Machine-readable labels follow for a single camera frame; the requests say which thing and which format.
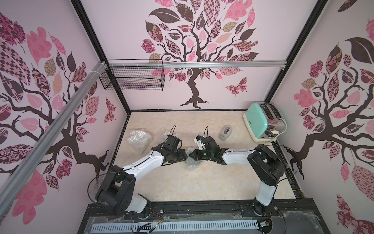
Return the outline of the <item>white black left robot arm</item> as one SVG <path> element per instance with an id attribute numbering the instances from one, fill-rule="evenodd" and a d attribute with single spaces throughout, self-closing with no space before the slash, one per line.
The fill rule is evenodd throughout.
<path id="1" fill-rule="evenodd" d="M 136 213 L 140 218 L 147 218 L 151 212 L 151 201 L 140 194 L 135 194 L 135 184 L 152 170 L 187 160 L 182 149 L 181 139 L 168 135 L 167 139 L 149 154 L 130 165 L 114 165 L 105 174 L 96 195 L 96 202 L 116 216 Z"/>

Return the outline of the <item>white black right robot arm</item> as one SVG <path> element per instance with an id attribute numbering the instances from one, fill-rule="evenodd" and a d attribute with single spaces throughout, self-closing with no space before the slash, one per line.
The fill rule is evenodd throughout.
<path id="1" fill-rule="evenodd" d="M 257 147 L 247 150 L 221 148 L 210 136 L 197 136 L 194 142 L 198 146 L 198 149 L 190 153 L 190 157 L 194 160 L 213 161 L 220 165 L 243 164 L 252 166 L 261 181 L 255 200 L 262 207 L 271 204 L 287 165 L 268 146 L 259 144 Z"/>

